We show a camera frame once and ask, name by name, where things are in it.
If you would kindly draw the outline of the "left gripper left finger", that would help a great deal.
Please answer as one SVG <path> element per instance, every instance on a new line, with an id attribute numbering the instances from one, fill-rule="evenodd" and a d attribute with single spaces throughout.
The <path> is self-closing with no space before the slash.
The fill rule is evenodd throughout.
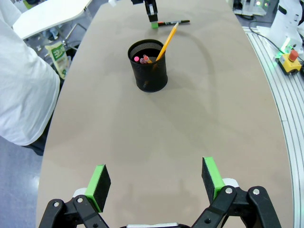
<path id="1" fill-rule="evenodd" d="M 101 217 L 111 179 L 105 164 L 97 165 L 91 180 L 84 192 L 68 202 L 52 199 L 46 206 L 40 228 L 76 228 L 84 225 L 86 228 L 107 228 Z"/>

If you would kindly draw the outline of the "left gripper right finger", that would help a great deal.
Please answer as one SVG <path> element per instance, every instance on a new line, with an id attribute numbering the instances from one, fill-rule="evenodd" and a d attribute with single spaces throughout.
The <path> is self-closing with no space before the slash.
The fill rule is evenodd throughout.
<path id="1" fill-rule="evenodd" d="M 229 217 L 239 217 L 246 228 L 280 228 L 281 224 L 266 189 L 242 190 L 235 179 L 221 177 L 212 157 L 202 158 L 202 179 L 210 205 L 193 228 L 222 228 Z"/>

